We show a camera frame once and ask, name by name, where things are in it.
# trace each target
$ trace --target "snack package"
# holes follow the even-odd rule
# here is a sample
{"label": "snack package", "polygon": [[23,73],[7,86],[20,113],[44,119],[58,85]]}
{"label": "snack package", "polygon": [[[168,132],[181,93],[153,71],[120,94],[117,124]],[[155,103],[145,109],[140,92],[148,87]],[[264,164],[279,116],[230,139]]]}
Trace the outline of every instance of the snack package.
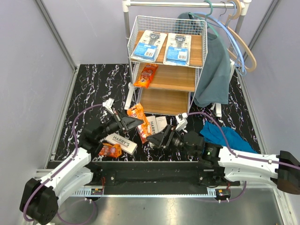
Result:
{"label": "snack package", "polygon": [[122,155],[122,149],[119,144],[112,145],[112,144],[103,143],[103,148],[99,152],[99,155],[117,158],[120,155]]}
{"label": "snack package", "polygon": [[158,65],[147,63],[139,76],[139,80],[135,82],[133,85],[140,88],[148,88],[151,81],[153,80],[157,68]]}
{"label": "snack package", "polygon": [[150,123],[148,122],[144,114],[144,109],[142,105],[138,103],[132,108],[128,109],[127,115],[144,121],[142,125],[137,126],[137,131],[139,132],[142,143],[144,144],[145,142],[147,142],[146,137],[152,135],[152,133]]}

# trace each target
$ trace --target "wire basket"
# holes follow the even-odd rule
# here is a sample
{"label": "wire basket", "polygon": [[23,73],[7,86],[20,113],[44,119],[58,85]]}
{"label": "wire basket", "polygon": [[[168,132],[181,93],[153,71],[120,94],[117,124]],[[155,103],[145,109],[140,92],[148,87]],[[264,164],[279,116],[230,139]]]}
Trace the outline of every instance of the wire basket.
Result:
{"label": "wire basket", "polygon": [[133,53],[139,31],[151,30],[153,32],[175,33],[202,36],[202,67],[207,55],[207,28],[205,20],[170,19],[138,15],[135,18],[131,35],[128,41],[129,56]]}

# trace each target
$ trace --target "wooden shelf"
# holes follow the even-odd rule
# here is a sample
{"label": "wooden shelf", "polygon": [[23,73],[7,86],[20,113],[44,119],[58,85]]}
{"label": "wooden shelf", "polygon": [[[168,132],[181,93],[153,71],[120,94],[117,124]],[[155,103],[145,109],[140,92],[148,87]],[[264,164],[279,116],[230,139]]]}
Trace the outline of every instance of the wooden shelf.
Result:
{"label": "wooden shelf", "polygon": [[[140,63],[137,71],[136,81],[138,81],[145,66],[146,63]],[[194,92],[195,72],[196,69],[190,67],[159,65],[148,88]]]}
{"label": "wooden shelf", "polygon": [[[139,40],[141,39],[144,31],[140,30],[137,34],[137,38],[135,40],[135,47]],[[190,60],[189,60],[189,66],[190,67],[202,67],[203,62],[202,62],[202,36],[200,35],[191,35],[192,36],[192,42],[191,42],[191,54],[190,54]],[[167,39],[168,37],[165,38],[163,47],[161,48],[159,55],[157,57],[156,63],[162,64],[164,61],[164,56],[165,56],[165,47],[167,45]]]}
{"label": "wooden shelf", "polygon": [[143,89],[141,104],[145,113],[178,115],[188,110],[188,92],[160,89]]}

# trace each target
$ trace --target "hanging garment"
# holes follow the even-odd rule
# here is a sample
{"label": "hanging garment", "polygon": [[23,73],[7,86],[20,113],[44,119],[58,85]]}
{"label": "hanging garment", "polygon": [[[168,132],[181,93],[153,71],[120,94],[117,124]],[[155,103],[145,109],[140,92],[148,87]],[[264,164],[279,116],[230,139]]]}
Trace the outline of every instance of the hanging garment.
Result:
{"label": "hanging garment", "polygon": [[[191,19],[191,15],[183,13],[178,19]],[[196,29],[194,23],[189,25],[189,31]],[[183,24],[177,27],[184,29]],[[194,93],[194,102],[199,107],[206,107],[210,103],[228,104],[229,83],[230,83],[230,58],[227,48],[219,35],[207,33],[208,53],[200,81]]]}
{"label": "hanging garment", "polygon": [[[238,133],[236,133],[230,127],[221,127],[222,131],[225,134],[225,137],[228,140],[229,146],[233,150],[245,151],[250,153],[257,153],[254,151],[250,144],[244,141]],[[221,134],[221,131],[216,125],[205,122],[203,129],[200,131],[200,134],[204,136],[204,140],[209,143],[219,144],[222,146],[226,146],[224,137]]]}

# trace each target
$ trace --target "gray wall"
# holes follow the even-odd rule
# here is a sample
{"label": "gray wall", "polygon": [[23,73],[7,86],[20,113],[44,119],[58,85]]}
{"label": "gray wall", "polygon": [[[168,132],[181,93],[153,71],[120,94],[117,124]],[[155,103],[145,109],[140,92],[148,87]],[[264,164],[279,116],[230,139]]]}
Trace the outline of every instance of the gray wall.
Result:
{"label": "gray wall", "polygon": [[0,7],[1,224],[18,225],[23,188],[46,161],[72,71],[33,0]]}
{"label": "gray wall", "polygon": [[[300,160],[300,15],[294,3],[279,4],[254,46],[257,69],[244,80],[268,153],[286,150]],[[300,196],[290,199],[300,223]]]}
{"label": "gray wall", "polygon": [[[121,0],[43,0],[43,2],[76,64],[128,62]],[[246,43],[251,40],[270,3],[271,0],[252,1],[240,31],[240,36]],[[130,24],[133,25],[137,15],[177,18],[182,12],[197,11],[209,12],[203,8],[130,7]],[[218,18],[223,12],[224,9],[214,9],[213,16]],[[229,13],[233,13],[233,9],[227,10],[227,14],[222,17],[223,21],[227,19]],[[231,27],[235,27],[235,21],[231,22]]]}

